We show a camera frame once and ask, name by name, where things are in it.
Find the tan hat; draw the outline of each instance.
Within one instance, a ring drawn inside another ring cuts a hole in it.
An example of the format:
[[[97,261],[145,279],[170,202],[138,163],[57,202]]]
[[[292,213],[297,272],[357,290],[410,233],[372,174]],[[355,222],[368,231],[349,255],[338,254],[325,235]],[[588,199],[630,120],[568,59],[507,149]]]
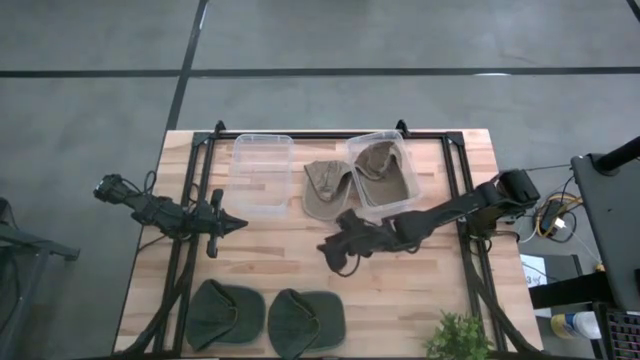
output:
[[[409,198],[409,189],[402,174],[402,153],[393,141],[369,145],[355,162],[359,181],[365,194],[361,199],[369,206],[380,206]]]
[[[302,208],[318,220],[334,220],[344,209],[351,190],[351,169],[344,161],[314,161],[307,174]]]

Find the black floor line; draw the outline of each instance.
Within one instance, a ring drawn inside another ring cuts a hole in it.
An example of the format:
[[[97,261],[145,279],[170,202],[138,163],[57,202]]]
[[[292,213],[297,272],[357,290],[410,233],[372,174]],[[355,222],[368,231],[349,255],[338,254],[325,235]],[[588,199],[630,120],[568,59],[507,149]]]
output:
[[[191,28],[191,36],[189,37],[189,44],[187,45],[187,51],[184,54],[184,61],[182,62],[182,69],[180,70],[180,77],[178,78],[178,84],[176,85],[176,92],[174,93],[173,101],[171,102],[171,110],[169,110],[169,118],[167,119],[165,130],[175,130],[178,126],[180,109],[182,108],[184,93],[187,90],[189,71],[193,65],[193,59],[196,56],[196,48],[198,47],[198,39],[200,38],[200,32],[204,23],[205,13],[207,11],[207,3],[208,0],[200,0],[198,3],[196,16],[193,20],[193,27]]]
[[[281,69],[190,69],[195,44],[185,55],[182,70],[16,70],[0,71],[0,78],[171,78],[179,77],[186,89],[188,78],[279,78],[363,76],[545,76],[545,75],[634,75],[640,66],[595,67],[495,67],[495,68],[281,68]]]
[[[0,78],[168,78],[180,70],[17,70],[0,71]]]
[[[640,74],[640,66],[515,68],[322,68],[199,69],[195,78],[361,77],[361,76],[523,76]]]
[[[631,11],[633,11],[633,15],[636,16],[636,20],[640,22],[640,6],[638,6],[636,0],[627,0],[627,4],[629,4]]]

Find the potted plant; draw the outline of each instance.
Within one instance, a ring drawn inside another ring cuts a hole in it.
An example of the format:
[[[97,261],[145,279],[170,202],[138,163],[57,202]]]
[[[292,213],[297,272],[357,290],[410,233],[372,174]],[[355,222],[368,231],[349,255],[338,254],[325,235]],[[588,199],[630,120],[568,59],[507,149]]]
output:
[[[482,321],[474,316],[442,313],[441,327],[425,343],[427,359],[485,360],[491,342],[482,332]]]

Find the green bucket hat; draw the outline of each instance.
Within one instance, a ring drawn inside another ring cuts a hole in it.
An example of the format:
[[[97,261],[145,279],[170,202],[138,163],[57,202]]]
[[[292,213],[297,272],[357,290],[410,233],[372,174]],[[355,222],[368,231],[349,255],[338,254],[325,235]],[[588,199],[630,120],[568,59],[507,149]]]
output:
[[[282,290],[269,309],[269,340],[283,359],[337,347],[346,336],[344,308],[330,292]]]
[[[266,305],[255,290],[206,280],[193,295],[187,313],[187,342],[200,351],[213,342],[246,344],[264,327]]]

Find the wooden tabletop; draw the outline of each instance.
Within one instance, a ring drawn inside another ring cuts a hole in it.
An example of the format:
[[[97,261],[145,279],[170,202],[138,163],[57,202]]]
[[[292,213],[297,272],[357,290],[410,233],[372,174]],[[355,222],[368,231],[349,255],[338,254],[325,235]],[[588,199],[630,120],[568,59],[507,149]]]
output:
[[[474,184],[488,181],[498,170],[488,130],[460,131],[465,136]],[[174,201],[180,201],[192,135],[192,131],[167,133],[158,166],[156,195],[170,196]],[[424,193],[414,208],[429,209],[449,200],[450,190],[441,143],[434,140],[407,140],[406,145]],[[224,189],[227,185],[232,148],[232,141],[216,141],[207,198],[210,198],[214,188]],[[459,188],[463,191],[458,157],[455,147],[453,149]],[[337,225],[306,216],[301,208],[301,192],[303,166],[315,160],[334,159],[346,159],[342,140],[296,141],[289,215],[280,220],[244,217],[249,221],[249,226],[219,241],[217,259],[207,257],[206,241],[201,240],[191,293],[203,281],[211,278],[222,284],[251,287],[262,293],[267,306],[285,288],[332,291],[344,303],[347,338],[340,347],[326,353],[314,353],[313,356],[424,356],[422,344],[432,336],[441,318],[441,311],[470,313],[455,226],[449,224],[437,229],[423,241],[420,251],[415,255],[376,253],[370,259],[363,259],[352,277],[341,278],[333,274],[324,256],[315,247],[326,236],[335,233]],[[202,154],[195,179],[200,179],[201,167]],[[231,215],[243,217],[233,213],[230,205],[223,200],[223,206]],[[141,245],[160,235],[155,228],[145,228]],[[163,240],[138,254],[114,350],[129,346],[159,308],[170,251],[171,241]],[[500,305],[525,338],[541,349],[542,343],[514,239],[493,239],[489,258]],[[165,341],[167,346],[172,344],[176,312],[177,306],[169,320],[169,340]],[[492,337],[486,309],[484,313],[487,334]],[[184,356],[277,356],[266,330],[255,343],[247,346],[215,344],[194,353],[185,341],[183,348]]]

